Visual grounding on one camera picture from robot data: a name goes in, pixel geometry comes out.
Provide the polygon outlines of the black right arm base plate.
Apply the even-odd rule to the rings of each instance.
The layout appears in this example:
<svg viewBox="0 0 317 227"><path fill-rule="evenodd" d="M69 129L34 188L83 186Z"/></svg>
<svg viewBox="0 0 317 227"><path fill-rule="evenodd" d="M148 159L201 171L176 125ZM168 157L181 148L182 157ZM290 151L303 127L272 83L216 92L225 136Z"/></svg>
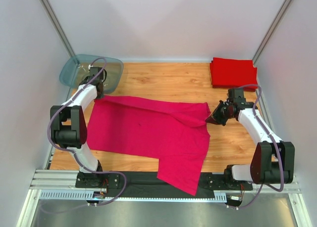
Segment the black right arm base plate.
<svg viewBox="0 0 317 227"><path fill-rule="evenodd" d="M253 190L247 181L231 180L224 174L201 173L199 187L209 190Z"/></svg>

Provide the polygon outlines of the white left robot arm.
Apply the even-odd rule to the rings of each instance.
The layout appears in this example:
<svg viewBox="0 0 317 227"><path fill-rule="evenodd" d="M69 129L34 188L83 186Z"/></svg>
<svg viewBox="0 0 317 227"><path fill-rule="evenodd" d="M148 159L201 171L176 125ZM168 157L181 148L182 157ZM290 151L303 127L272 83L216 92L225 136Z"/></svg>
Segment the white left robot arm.
<svg viewBox="0 0 317 227"><path fill-rule="evenodd" d="M103 97L106 76L104 67L91 67L74 95L63 104L50 108L49 142L56 149L71 153L82 173L103 173L100 162L87 144L84 111L93 100Z"/></svg>

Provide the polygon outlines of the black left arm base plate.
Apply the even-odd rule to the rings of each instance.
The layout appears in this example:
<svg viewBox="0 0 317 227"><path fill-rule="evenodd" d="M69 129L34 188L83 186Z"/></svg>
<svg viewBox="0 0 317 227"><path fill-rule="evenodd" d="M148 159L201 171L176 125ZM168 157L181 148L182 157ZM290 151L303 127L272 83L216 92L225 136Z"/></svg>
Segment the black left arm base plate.
<svg viewBox="0 0 317 227"><path fill-rule="evenodd" d="M79 172L76 178L76 188L110 188L123 187L124 177L118 173L94 174Z"/></svg>

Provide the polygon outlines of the magenta t shirt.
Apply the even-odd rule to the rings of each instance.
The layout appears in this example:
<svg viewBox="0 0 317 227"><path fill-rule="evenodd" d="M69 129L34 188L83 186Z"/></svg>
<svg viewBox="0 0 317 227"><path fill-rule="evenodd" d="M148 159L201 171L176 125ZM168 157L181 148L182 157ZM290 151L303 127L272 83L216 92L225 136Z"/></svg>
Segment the magenta t shirt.
<svg viewBox="0 0 317 227"><path fill-rule="evenodd" d="M197 193L210 134L207 103L134 96L96 100L88 123L90 149L158 159L158 179Z"/></svg>

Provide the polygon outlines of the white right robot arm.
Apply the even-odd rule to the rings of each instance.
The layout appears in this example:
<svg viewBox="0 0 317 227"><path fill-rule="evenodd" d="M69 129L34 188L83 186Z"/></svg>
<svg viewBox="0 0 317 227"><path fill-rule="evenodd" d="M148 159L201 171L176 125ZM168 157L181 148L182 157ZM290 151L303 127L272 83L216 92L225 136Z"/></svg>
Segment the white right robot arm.
<svg viewBox="0 0 317 227"><path fill-rule="evenodd" d="M267 185L281 192L294 176L295 146L277 136L263 120L256 102L248 102L244 87L228 90L227 99L220 101L206 119L214 125L225 126L236 119L248 132L256 145L250 164L228 165L225 173L235 181Z"/></svg>

